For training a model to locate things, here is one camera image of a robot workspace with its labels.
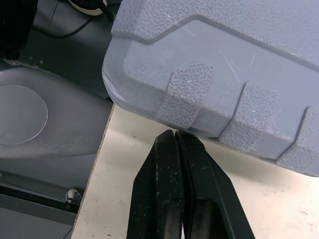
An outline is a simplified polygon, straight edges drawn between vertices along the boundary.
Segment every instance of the gray plastic case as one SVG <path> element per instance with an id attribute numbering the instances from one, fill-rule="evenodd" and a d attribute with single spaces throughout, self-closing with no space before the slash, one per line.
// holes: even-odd
<path id="1" fill-rule="evenodd" d="M 319 1 L 123 0 L 103 78 L 121 107 L 319 176 Z"/>

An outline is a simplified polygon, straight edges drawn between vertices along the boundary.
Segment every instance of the shoe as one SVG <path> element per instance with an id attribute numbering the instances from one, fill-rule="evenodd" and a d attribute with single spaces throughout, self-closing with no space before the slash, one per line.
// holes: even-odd
<path id="1" fill-rule="evenodd" d="M 68 0 L 72 6 L 74 6 L 79 11 L 91 15 L 97 16 L 101 15 L 103 12 L 99 9 L 98 5 L 96 4 L 95 0 Z"/>

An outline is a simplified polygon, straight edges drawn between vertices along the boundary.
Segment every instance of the scratch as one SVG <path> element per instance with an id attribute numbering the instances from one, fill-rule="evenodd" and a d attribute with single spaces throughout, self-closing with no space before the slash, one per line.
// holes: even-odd
<path id="1" fill-rule="evenodd" d="M 233 67 L 235 67 L 238 71 L 240 70 L 240 68 L 239 68 L 234 62 L 229 61 L 229 63 L 230 63 Z"/>
<path id="2" fill-rule="evenodd" d="M 228 59 L 227 59 L 227 57 L 225 56 L 224 52 L 223 52 L 222 50 L 219 50 L 219 51 L 220 51 L 220 53 L 223 55 L 223 57 L 224 57 L 224 59 L 225 59 L 227 65 L 228 65 L 229 69 L 230 69 L 231 72 L 234 74 L 236 80 L 237 80 L 238 82 L 240 82 L 240 80 L 239 80 L 239 78 L 238 78 L 236 72 L 234 71 L 232 65 L 231 65 L 230 62 L 228 61 Z"/>
<path id="3" fill-rule="evenodd" d="M 253 65 L 253 63 L 254 63 L 254 60 L 255 60 L 255 53 L 253 54 L 253 58 L 251 59 L 250 67 L 252 67 L 252 65 Z"/>
<path id="4" fill-rule="evenodd" d="M 276 125 L 276 122 L 275 122 L 274 119 L 277 117 L 277 115 L 278 115 L 281 111 L 283 111 L 283 109 L 284 109 L 284 108 L 281 108 L 281 109 L 271 118 L 271 120 L 270 120 L 270 122 L 273 123 L 275 127 L 277 127 L 277 125 Z"/>

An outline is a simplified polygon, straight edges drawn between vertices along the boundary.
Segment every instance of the textured plastic surface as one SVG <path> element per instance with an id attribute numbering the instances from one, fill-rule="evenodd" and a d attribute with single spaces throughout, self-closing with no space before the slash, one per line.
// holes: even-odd
<path id="1" fill-rule="evenodd" d="M 319 176 L 318 11 L 313 0 L 123 0 L 105 85 L 127 110 Z"/>
<path id="2" fill-rule="evenodd" d="M 0 158 L 96 153 L 111 104 L 66 80 L 0 59 Z"/>

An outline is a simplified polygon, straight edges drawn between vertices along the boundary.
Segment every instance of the white tabletop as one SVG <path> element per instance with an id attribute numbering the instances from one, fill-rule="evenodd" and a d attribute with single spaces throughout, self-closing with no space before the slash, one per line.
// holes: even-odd
<path id="1" fill-rule="evenodd" d="M 114 107 L 72 239 L 126 238 L 133 180 L 166 129 Z M 319 239 L 319 178 L 203 143 L 233 182 L 257 239 Z"/>

